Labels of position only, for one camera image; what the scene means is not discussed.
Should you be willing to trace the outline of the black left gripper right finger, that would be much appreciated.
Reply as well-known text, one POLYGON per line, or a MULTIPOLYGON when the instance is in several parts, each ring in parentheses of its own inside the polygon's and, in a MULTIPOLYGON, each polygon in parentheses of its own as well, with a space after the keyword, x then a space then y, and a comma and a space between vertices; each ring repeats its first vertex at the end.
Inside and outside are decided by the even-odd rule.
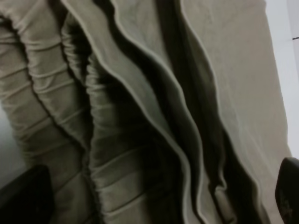
POLYGON ((299 160, 283 159, 275 189, 275 199, 285 224, 299 224, 299 160))

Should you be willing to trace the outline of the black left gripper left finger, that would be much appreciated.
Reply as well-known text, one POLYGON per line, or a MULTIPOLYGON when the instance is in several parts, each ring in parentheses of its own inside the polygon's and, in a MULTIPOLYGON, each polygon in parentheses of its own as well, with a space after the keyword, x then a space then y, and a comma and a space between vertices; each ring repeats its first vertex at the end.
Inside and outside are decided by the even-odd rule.
POLYGON ((50 172, 37 165, 0 189, 2 224, 48 224, 55 210, 50 172))

